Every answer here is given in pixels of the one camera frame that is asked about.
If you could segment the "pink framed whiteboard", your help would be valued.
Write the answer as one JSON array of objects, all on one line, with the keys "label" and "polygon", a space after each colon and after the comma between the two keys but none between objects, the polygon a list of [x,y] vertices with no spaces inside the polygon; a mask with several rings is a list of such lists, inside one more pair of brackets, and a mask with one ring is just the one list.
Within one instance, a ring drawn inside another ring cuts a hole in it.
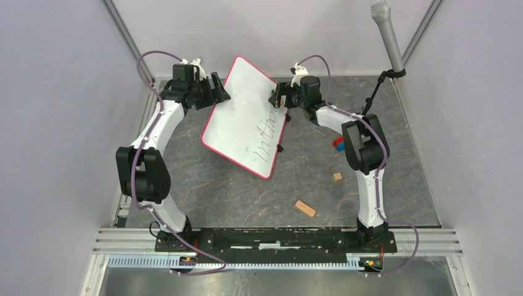
[{"label": "pink framed whiteboard", "polygon": [[243,169],[269,179],[284,131],[287,110],[268,99],[277,83],[250,61],[237,56],[225,79],[230,100],[214,106],[202,144]]}]

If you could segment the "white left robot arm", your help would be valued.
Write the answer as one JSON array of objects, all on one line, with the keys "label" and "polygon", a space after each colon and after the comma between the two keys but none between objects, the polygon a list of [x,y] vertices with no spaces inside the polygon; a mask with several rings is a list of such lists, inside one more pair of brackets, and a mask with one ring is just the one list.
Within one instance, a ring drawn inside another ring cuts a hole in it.
[{"label": "white left robot arm", "polygon": [[165,148],[189,109],[204,109],[230,100],[216,72],[206,75],[200,59],[173,65],[173,77],[161,92],[151,119],[115,158],[121,191],[136,208],[151,212],[161,231],[171,233],[170,243],[179,251],[194,243],[188,217],[171,198],[171,176],[163,159]]}]

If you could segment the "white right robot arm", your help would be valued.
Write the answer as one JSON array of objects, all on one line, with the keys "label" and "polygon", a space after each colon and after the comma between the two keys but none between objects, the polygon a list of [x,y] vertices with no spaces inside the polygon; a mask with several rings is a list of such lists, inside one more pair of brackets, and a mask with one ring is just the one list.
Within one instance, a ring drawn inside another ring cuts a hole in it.
[{"label": "white right robot arm", "polygon": [[320,86],[319,78],[310,75],[279,82],[268,102],[276,109],[300,108],[308,121],[342,135],[345,157],[358,181],[356,244],[361,250],[371,252],[388,232],[381,203],[383,169],[390,149],[375,114],[354,114],[328,104],[322,98]]}]

